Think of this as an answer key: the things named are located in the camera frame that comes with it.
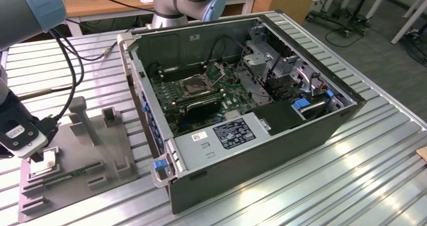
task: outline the green circuit board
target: green circuit board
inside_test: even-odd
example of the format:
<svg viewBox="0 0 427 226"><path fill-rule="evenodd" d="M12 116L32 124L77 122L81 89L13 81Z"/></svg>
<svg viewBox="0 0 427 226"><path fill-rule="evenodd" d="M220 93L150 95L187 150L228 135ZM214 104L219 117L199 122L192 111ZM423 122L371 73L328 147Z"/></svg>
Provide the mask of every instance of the green circuit board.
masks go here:
<svg viewBox="0 0 427 226"><path fill-rule="evenodd" d="M214 64L208 65L203 77L204 79L208 79L211 84L218 82L211 86L210 94L195 98L188 97L188 95L191 95L191 93L198 94L198 90L203 91L202 88L199 89L198 85L190 90L186 90L186 87L183 87L183 79L170 82L163 82L160 77L150 79L175 137L224 122L227 120L224 117L226 113L238 111L243 115L258 106L252 97L250 97L247 90L239 83L236 69L232 65L223 64L223 72L224 76L220 69ZM220 110L218 113L214 113L203 120L195 120L188 123L183 122L183 114L186 114L186 109L190 104L218 98L220 98Z"/></svg>

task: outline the gray carpet floor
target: gray carpet floor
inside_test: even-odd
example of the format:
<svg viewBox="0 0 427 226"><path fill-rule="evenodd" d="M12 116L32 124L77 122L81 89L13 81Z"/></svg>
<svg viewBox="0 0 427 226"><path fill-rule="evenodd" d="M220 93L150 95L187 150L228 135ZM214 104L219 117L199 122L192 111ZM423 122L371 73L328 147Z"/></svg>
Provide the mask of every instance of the gray carpet floor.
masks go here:
<svg viewBox="0 0 427 226"><path fill-rule="evenodd" d="M352 12L359 0L351 0L348 10ZM360 14L367 12L375 0L366 0ZM312 22L304 22L303 27L310 33L346 59L346 61L388 92L388 94L424 120L427 121L427 67L423 67L408 56L406 51L406 39L396 45L390 41L395 37L407 19L402 18L406 9L391 2L382 3L372 19L371 29L366 36L352 46L342 48L326 41L326 34L339 28L320 18ZM414 27L427 21L420 18ZM331 33L328 39L336 45L347 45L360 37L352 34L343 38L338 33ZM427 53L427 43L419 47Z"/></svg>

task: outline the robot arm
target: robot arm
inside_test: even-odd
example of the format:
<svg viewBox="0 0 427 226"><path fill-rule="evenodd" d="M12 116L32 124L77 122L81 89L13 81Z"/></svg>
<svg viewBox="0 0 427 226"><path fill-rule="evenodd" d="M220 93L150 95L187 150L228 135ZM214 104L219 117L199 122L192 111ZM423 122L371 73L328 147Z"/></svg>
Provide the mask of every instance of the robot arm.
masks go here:
<svg viewBox="0 0 427 226"><path fill-rule="evenodd" d="M154 0L155 15L151 28L164 28L188 23L187 16L206 21L218 20L227 0Z"/></svg>
<svg viewBox="0 0 427 226"><path fill-rule="evenodd" d="M202 21L216 20L227 0L154 0L152 28L186 24L187 16ZM61 0L0 0L0 51L41 32L48 32L65 20ZM39 120L28 112L19 97L7 86L5 72L0 74L0 158L16 156L41 161L37 151L57 132L57 117Z"/></svg>
<svg viewBox="0 0 427 226"><path fill-rule="evenodd" d="M0 0L0 51L41 32L48 32L65 20L61 0ZM19 97L7 86L4 70L0 74L0 158L31 157L48 145L57 130L57 120L39 120L28 112Z"/></svg>

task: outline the power supply label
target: power supply label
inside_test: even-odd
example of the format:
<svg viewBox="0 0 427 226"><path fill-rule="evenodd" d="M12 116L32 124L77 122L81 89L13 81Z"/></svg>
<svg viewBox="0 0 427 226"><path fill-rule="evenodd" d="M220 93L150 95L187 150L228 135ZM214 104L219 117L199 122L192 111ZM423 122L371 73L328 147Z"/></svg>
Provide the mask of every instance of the power supply label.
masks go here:
<svg viewBox="0 0 427 226"><path fill-rule="evenodd" d="M256 139L243 118L215 127L214 131L227 150Z"/></svg>

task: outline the slotted aluminum surface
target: slotted aluminum surface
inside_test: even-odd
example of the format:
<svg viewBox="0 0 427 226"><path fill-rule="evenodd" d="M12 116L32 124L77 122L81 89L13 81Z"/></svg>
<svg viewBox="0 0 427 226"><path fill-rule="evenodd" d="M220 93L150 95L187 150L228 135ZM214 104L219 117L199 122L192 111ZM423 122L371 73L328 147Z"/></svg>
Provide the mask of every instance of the slotted aluminum surface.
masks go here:
<svg viewBox="0 0 427 226"><path fill-rule="evenodd" d="M150 174L151 153L116 48L107 60L84 62L76 96L85 97L89 116L107 106L121 111L140 177L27 225L426 225L427 168L415 154L427 144L426 123L286 15L266 15L368 100L326 144L172 215L167 191L155 187ZM71 42L81 56L96 56L116 35L92 34ZM13 46L5 61L8 85L19 95L71 82L52 40ZM79 72L77 61L72 62ZM24 104L43 117L59 112L67 96L65 91ZM17 224L19 176L20 160L0 160L1 226Z"/></svg>

